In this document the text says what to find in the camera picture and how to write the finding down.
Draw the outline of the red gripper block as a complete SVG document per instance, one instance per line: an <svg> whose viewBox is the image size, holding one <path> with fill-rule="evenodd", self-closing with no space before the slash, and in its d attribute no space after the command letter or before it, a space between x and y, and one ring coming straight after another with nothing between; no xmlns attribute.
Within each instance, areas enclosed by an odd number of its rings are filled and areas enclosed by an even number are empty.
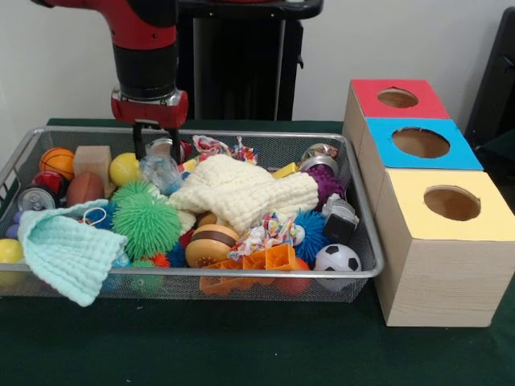
<svg viewBox="0 0 515 386"><path fill-rule="evenodd" d="M148 123L167 130L172 140L170 155L177 164L181 163L179 129L187 120L188 107L188 95L183 90L175 90L162 99L145 101L130 99L119 88L115 88L111 94L111 109L114 117L118 121L133 125L134 153L138 161L146 156L142 129L143 123Z"/></svg>

